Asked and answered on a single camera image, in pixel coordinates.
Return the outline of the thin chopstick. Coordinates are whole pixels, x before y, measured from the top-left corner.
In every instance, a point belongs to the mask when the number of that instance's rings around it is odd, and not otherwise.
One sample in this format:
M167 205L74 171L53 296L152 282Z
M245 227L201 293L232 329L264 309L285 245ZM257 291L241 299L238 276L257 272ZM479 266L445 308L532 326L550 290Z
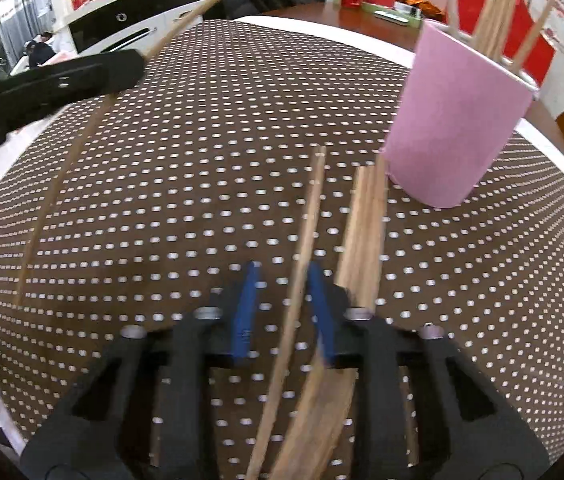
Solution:
M314 353L271 479L321 478L343 431L357 376L354 368L328 367L321 350Z

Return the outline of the long chopstick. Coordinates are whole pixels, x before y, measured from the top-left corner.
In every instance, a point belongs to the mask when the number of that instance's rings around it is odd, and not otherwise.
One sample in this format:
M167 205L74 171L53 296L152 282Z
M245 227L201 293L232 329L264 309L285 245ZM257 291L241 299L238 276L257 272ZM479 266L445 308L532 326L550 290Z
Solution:
M201 3L198 3L191 12L185 14L183 18L178 18L169 32L167 32L167 34L163 36L163 39L160 39L157 44L155 44L155 46L148 51L147 55L145 56L145 60L147 62L151 62L163 50L164 47L170 44L170 42L175 39L176 36L178 36L178 34L181 34L181 32L183 32L186 27L192 25L193 21L195 21L198 16L203 15L205 12L211 9L212 6L220 1L221 0L203 0L201 1ZM27 242L26 250L24 251L24 258L22 258L21 269L18 275L16 297L12 302L15 307L19 307L22 303L22 300L24 299L24 286L26 286L26 279L29 271L28 265L32 263L32 259L35 256L36 248L38 248L46 215L50 212L56 202L56 197L59 194L62 182L64 182L64 179L70 167L79 158L85 142L90 139L90 136L93 133L96 133L99 124L103 122L105 116L112 111L114 104L116 104L118 99L119 93L107 94L107 96L105 96L102 103L100 103L100 107L91 115L88 123L85 125L79 136L77 136L76 139L73 140L70 146L69 153L62 163L58 174L56 174L56 177L53 179L52 183L44 194L44 200L38 211L38 217L36 217L32 233Z

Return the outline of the seated person in background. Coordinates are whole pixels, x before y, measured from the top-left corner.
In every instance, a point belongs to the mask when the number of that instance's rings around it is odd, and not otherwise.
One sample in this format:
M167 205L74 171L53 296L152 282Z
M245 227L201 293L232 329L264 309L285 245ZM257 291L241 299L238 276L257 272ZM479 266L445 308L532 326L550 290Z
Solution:
M50 61L56 54L50 46L50 40L52 38L53 34L51 32L42 32L40 40L31 40L26 44L24 50L26 50L30 70Z

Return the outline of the brown dotted placemat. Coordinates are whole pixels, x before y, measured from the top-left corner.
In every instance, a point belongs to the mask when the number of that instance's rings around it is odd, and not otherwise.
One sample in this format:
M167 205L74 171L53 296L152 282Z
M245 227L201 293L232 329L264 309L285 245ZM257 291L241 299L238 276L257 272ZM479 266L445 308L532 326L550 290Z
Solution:
M0 393L25 438L121 327L182 320L257 262L245 366L212 375L221 474L243 478L279 350L311 158L326 164L313 258L344 252L355 170L375 161L408 72L348 44L210 21L125 93L67 171L38 251L44 194L95 101L0 157ZM564 164L519 125L472 194L440 210L390 185L375 306L445 327L536 432L564 453Z

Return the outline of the black white sideboard cabinet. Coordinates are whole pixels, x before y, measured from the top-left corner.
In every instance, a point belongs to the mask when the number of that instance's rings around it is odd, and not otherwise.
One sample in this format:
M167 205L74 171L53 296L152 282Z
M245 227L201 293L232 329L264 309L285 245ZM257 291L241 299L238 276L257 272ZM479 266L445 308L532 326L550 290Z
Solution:
M148 46L201 0L99 0L71 14L66 26L79 54Z

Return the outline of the pink cylindrical cup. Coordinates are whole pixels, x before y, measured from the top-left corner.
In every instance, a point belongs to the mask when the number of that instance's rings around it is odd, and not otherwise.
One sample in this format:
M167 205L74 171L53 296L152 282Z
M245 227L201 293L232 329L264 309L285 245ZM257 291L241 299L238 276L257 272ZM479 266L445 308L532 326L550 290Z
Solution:
M471 194L538 91L527 75L427 20L385 136L388 177L420 203L453 208Z

